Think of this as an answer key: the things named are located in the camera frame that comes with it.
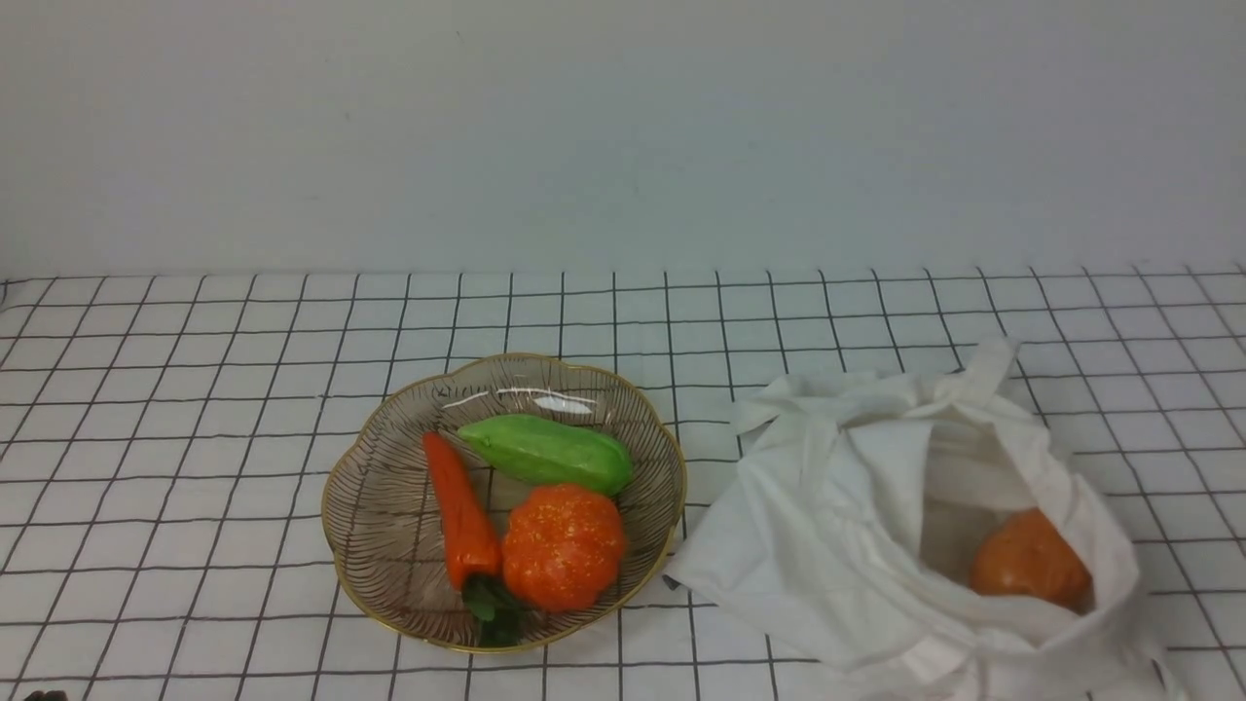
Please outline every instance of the plastic vegetable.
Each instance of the plastic vegetable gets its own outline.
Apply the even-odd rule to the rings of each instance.
[[[623,518],[608,498],[577,484],[538,487],[511,512],[503,578],[545,611],[587,609],[618,578],[625,550]]]
[[[467,468],[454,446],[437,433],[424,435],[432,492],[441,507],[446,574],[462,593],[464,605],[480,620],[480,644],[486,647],[520,641],[520,603],[498,579],[502,547],[488,514],[476,501]]]
[[[1038,509],[1014,514],[978,549],[969,586],[983,596],[1034,596],[1077,609],[1090,573]]]
[[[613,497],[632,482],[632,458],[613,438],[532,415],[503,415],[459,430],[488,464],[528,484],[578,484]]]

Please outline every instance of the pumpkin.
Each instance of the pumpkin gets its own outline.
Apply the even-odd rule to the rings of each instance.
[[[1077,609],[1090,573],[1043,512],[1011,517],[978,549],[969,588],[983,596],[1034,596]]]
[[[623,518],[608,497],[577,484],[537,487],[511,512],[502,579],[547,613],[587,609],[618,578],[625,550]]]

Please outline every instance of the white cloth bag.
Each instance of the white cloth bag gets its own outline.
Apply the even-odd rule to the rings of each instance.
[[[1140,675],[1189,699],[1139,620],[1129,538],[996,395],[1014,354],[988,340],[959,375],[787,376],[740,402],[738,432],[769,427],[667,576],[821,660],[835,700],[1042,701]],[[963,586],[982,539],[1035,506],[1094,576],[1084,615]]]

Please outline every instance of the bowl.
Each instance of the bowl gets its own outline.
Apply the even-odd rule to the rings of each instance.
[[[455,430],[497,415],[527,413],[614,437],[634,478],[616,498],[628,538],[619,579],[591,609],[527,611],[520,644],[480,647],[475,619],[450,586],[441,514],[420,437],[439,431],[467,464],[498,534],[530,486],[493,471]],[[465,652],[548,645],[618,610],[662,568],[688,492],[674,437],[644,395],[619,376],[543,356],[491,356],[390,396],[364,423],[325,482],[321,522],[343,591],[385,626]]]

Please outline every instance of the carrot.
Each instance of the carrot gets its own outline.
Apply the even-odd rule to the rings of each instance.
[[[446,542],[446,574],[462,591],[472,575],[502,574],[502,545],[488,514],[476,501],[476,491],[454,446],[436,432],[424,435],[432,492],[441,506],[441,532]]]

